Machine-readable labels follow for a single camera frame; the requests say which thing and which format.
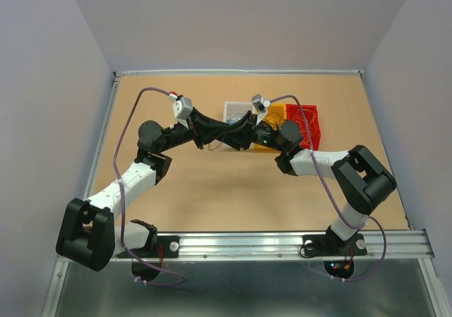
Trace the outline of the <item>white plastic bin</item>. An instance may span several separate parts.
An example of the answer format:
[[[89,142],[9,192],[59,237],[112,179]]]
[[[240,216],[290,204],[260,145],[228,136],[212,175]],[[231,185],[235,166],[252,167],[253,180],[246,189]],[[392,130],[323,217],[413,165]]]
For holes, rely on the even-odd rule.
[[[229,125],[238,122],[248,111],[254,114],[256,111],[250,102],[225,102],[223,121]]]

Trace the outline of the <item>red plastic bin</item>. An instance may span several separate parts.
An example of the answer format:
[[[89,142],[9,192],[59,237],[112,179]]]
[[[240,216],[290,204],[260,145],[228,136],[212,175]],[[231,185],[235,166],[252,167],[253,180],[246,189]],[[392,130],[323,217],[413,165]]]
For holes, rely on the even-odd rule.
[[[300,143],[302,148],[313,148],[318,150],[321,141],[321,127],[319,124],[319,113],[315,105],[302,105],[303,114],[296,104],[286,104],[287,120],[298,124],[303,141]],[[307,135],[307,128],[304,123],[307,120],[311,140]]]

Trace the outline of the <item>yellow plastic bin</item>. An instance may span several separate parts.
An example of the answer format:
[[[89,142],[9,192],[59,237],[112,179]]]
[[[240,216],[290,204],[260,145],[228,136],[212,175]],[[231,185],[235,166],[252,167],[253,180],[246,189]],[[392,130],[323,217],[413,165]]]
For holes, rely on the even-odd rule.
[[[272,104],[268,108],[268,114],[260,125],[268,124],[273,130],[279,129],[280,125],[286,120],[286,105],[285,104]],[[269,148],[264,145],[253,143],[251,148],[259,152],[276,152],[275,149]]]

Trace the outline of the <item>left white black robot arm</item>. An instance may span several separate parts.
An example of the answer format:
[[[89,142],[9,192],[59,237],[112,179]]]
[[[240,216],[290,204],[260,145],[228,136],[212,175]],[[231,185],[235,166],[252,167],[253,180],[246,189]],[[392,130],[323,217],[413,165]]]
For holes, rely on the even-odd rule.
[[[214,140],[228,140],[239,131],[241,122],[228,124],[211,119],[197,109],[177,119],[167,128],[156,121],[145,121],[138,129],[138,152],[125,172],[100,192],[86,198],[74,198],[66,206],[56,242],[56,252],[85,267],[102,270],[113,256],[162,256],[157,228],[141,220],[121,222],[126,207],[141,194],[156,186],[167,174],[172,158],[164,154],[193,141],[198,148]]]

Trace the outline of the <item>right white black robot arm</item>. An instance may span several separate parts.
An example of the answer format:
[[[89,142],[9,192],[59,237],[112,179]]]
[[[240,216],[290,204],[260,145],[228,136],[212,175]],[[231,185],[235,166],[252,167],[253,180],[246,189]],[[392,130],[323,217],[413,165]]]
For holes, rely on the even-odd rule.
[[[364,226],[375,209],[397,188],[394,176],[363,145],[351,150],[322,152],[299,146],[303,140],[299,124],[284,121],[277,128],[247,112],[232,125],[215,125],[217,139],[241,150],[257,143],[280,151],[275,161],[280,171],[291,176],[318,176],[323,186],[325,178],[337,181],[346,204],[338,211],[338,218],[328,227],[320,247],[332,253],[342,253],[350,246],[351,238]]]

